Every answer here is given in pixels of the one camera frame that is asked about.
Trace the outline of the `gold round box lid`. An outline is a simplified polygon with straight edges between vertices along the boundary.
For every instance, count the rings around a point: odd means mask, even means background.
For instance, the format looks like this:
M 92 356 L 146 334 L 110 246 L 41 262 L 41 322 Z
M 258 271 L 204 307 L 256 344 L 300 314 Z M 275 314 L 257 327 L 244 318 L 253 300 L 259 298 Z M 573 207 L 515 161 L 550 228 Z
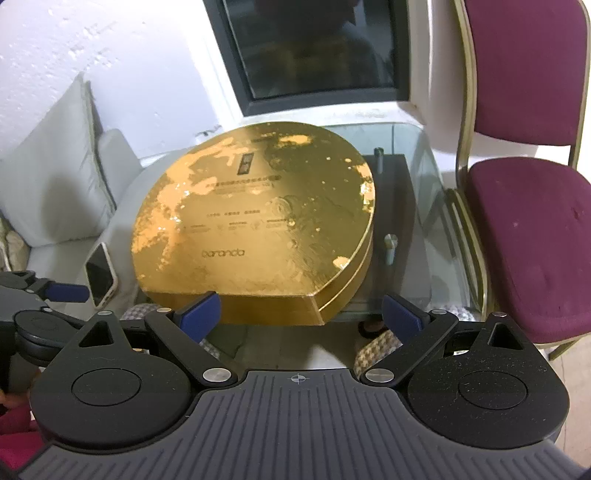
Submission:
M 238 128 L 182 155 L 151 187 L 133 227 L 135 275 L 151 294 L 339 288 L 363 259 L 375 197 L 370 166 L 334 132 Z

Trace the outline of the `grey seat cushion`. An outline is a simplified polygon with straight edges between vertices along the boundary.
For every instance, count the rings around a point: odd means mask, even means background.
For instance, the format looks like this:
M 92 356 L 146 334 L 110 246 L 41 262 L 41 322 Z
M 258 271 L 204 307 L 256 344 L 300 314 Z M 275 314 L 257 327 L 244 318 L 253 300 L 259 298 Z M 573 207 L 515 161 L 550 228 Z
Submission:
M 113 129 L 103 133 L 97 143 L 97 158 L 116 204 L 108 225 L 95 237 L 32 249 L 27 268 L 39 277 L 84 284 L 84 263 L 91 250 L 104 243 L 118 279 L 116 291 L 105 308 L 118 316 L 123 315 L 135 303 L 139 292 L 131 257 L 136 215 L 151 187 L 186 152 L 180 149 L 160 154 L 147 167 L 142 167 L 120 131 Z

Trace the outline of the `white-cased smartphone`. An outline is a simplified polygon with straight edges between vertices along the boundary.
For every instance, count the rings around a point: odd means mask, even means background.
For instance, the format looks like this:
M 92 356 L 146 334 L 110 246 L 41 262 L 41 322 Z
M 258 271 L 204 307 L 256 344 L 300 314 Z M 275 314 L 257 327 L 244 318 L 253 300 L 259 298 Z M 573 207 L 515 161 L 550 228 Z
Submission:
M 118 287 L 118 277 L 104 242 L 98 243 L 92 250 L 84 271 L 92 303 L 96 309 L 102 309 Z

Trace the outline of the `right houndstooth trouser knee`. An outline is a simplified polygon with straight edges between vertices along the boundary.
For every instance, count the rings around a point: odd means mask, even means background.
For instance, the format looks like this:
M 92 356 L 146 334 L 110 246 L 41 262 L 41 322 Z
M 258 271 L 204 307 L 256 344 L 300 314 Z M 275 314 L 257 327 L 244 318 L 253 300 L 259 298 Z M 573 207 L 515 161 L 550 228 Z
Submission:
M 479 322 L 482 320 L 481 315 L 478 312 L 466 307 L 441 305 L 441 308 L 456 315 L 460 321 Z M 353 362 L 353 375 L 355 375 L 356 378 L 359 378 L 363 372 L 399 349 L 401 345 L 402 342 L 398 337 L 394 335 L 391 330 L 386 330 L 385 333 L 380 334 L 376 339 L 370 341 L 366 346 L 363 346 L 358 353 L 356 353 L 356 359 L 355 362 Z

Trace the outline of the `beige crumpled cloth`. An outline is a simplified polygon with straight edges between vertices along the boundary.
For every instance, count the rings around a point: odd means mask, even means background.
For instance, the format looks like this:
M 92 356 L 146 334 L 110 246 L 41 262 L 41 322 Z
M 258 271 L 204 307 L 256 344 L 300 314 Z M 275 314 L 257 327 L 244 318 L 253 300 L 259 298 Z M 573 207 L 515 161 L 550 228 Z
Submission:
M 24 271 L 26 269 L 30 247 L 4 218 L 0 220 L 0 250 L 2 272 Z

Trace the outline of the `gold round box base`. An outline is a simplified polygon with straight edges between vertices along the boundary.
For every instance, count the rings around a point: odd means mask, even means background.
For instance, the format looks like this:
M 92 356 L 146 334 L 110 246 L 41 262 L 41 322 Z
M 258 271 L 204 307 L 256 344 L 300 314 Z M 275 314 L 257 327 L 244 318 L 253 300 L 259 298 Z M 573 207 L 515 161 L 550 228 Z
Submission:
M 373 234 L 159 230 L 135 235 L 133 266 L 141 290 L 178 310 L 208 292 L 221 298 L 226 324 L 320 326 L 359 290 Z

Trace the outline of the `grey back cushion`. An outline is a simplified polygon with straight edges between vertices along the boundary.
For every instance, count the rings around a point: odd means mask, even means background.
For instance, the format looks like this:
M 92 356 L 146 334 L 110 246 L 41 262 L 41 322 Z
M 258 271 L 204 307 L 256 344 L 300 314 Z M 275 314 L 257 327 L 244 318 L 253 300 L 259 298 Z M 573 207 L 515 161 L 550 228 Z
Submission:
M 96 237 L 115 209 L 96 155 L 92 99 L 77 75 L 1 160 L 1 213 L 32 248 Z

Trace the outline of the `purple banquet chair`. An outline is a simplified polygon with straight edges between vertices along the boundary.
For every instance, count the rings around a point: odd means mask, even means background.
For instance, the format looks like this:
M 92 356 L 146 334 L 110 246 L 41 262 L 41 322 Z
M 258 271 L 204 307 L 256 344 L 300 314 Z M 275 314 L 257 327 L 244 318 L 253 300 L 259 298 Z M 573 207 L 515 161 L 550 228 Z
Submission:
M 577 164 L 590 75 L 580 1 L 459 1 L 465 93 L 447 193 L 482 316 L 556 359 L 590 332 L 590 185 Z

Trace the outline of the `dark framed window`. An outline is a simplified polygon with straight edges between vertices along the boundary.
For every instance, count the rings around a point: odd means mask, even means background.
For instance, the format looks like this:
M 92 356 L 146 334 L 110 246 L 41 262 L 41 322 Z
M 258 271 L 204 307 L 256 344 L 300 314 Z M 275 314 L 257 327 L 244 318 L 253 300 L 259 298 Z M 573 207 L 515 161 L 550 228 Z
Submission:
M 245 116 L 410 98 L 405 1 L 207 1 L 204 6 Z

